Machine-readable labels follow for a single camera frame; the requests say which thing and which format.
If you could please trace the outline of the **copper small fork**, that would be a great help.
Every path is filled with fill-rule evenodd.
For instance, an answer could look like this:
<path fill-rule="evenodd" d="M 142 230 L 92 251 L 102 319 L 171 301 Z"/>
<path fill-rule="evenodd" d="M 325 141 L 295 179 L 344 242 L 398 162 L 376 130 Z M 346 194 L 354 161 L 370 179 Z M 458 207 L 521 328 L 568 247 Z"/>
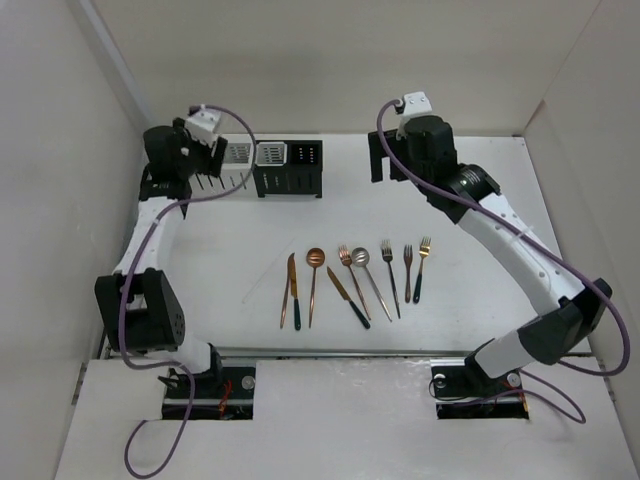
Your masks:
<path fill-rule="evenodd" d="M 405 265 L 405 290 L 404 300 L 406 303 L 411 302 L 412 288 L 411 288 L 411 266 L 413 262 L 413 246 L 406 244 L 403 251 L 403 260 Z"/>

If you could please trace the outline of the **gold fork green handle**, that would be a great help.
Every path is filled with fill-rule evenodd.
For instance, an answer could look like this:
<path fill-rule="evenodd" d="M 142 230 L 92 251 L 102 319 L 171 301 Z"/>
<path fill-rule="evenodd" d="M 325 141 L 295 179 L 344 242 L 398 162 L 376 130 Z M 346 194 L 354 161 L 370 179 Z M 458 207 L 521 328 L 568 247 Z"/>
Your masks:
<path fill-rule="evenodd" d="M 429 257 L 430 252 L 431 252 L 431 237 L 425 236 L 422 239 L 419 247 L 420 262 L 419 262 L 418 274 L 416 277 L 416 282 L 415 282 L 413 296 L 412 296 L 412 302 L 414 304 L 418 304 L 421 298 L 424 262 Z"/>

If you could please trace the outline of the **gold knife green handle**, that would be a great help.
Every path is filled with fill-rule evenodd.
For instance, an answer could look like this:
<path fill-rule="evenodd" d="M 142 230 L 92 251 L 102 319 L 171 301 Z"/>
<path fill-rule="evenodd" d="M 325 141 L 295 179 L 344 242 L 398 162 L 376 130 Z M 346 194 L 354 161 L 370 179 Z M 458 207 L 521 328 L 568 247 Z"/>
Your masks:
<path fill-rule="evenodd" d="M 290 276 L 290 289 L 291 295 L 294 299 L 294 328 L 296 331 L 301 330 L 301 313 L 300 313 L 300 304 L 298 298 L 298 288 L 297 288 L 297 273 L 296 273 L 296 263 L 295 263 L 295 254 L 290 255 L 288 260 L 288 273 Z"/>

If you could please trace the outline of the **rose gold knife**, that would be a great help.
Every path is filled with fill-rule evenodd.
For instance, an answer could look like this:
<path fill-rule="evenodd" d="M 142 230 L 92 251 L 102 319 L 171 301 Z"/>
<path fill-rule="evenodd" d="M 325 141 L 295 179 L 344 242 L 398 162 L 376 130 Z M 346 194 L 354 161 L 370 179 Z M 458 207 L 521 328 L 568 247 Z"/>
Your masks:
<path fill-rule="evenodd" d="M 286 276 L 286 283 L 285 283 L 283 301 L 282 301 L 282 306 L 281 306 L 281 317 L 280 317 L 280 323 L 279 323 L 279 328 L 280 329 L 284 328 L 285 321 L 286 321 L 288 296 L 289 296 L 289 292 L 290 292 L 290 288 L 291 288 L 291 284 L 292 284 L 292 274 L 291 274 L 292 267 L 291 267 L 291 265 L 293 264 L 293 261 L 294 261 L 294 255 L 295 255 L 294 253 L 291 253 L 289 255 L 289 257 L 287 258 L 287 276 Z"/>

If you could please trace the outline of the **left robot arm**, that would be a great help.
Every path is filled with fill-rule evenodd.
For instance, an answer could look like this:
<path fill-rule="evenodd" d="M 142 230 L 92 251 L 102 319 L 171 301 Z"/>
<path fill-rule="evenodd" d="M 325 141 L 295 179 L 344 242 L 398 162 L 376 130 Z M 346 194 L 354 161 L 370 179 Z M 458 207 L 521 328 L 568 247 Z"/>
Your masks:
<path fill-rule="evenodd" d="M 220 121 L 220 112 L 205 108 L 144 132 L 147 163 L 134 231 L 112 274 L 98 277 L 94 287 L 115 351 L 183 364 L 191 371 L 189 384 L 205 397 L 221 390 L 224 373 L 212 364 L 211 345 L 187 333 L 185 314 L 164 269 L 187 215 L 191 177 L 221 172 L 227 142 L 217 135 Z"/>

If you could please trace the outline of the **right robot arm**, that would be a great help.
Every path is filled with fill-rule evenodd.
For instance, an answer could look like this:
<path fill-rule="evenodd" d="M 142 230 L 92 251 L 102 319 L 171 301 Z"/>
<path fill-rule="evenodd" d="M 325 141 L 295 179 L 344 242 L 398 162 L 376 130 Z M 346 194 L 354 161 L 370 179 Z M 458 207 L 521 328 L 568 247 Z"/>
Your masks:
<path fill-rule="evenodd" d="M 368 135 L 371 180 L 409 180 L 427 202 L 472 236 L 525 293 L 536 315 L 521 327 L 484 343 L 464 360 L 463 381 L 473 395 L 531 363 L 554 365 L 598 326 L 613 307 L 612 290 L 590 280 L 551 253 L 511 207 L 499 184 L 480 166 L 459 162 L 451 126 L 421 115 L 395 130 Z"/>

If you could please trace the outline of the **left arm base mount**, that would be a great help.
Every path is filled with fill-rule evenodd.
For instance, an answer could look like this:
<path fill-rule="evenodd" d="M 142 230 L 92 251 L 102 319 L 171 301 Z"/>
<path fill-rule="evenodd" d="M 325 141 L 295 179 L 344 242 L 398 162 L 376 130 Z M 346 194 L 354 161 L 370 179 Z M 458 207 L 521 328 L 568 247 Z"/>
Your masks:
<path fill-rule="evenodd" d="M 164 385 L 163 420 L 180 420 L 188 406 L 187 377 L 171 368 L 158 380 Z M 252 420 L 256 387 L 256 366 L 227 364 L 218 373 L 195 375 L 195 396 L 190 420 Z"/>

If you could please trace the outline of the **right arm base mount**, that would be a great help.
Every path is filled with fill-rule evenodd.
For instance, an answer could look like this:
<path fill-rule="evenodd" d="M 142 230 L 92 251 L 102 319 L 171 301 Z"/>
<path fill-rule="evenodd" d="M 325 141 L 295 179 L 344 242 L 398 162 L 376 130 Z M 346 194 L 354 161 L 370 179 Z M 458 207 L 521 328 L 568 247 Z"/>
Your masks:
<path fill-rule="evenodd" d="M 517 371 L 476 381 L 463 359 L 434 360 L 430 369 L 438 420 L 529 419 Z"/>

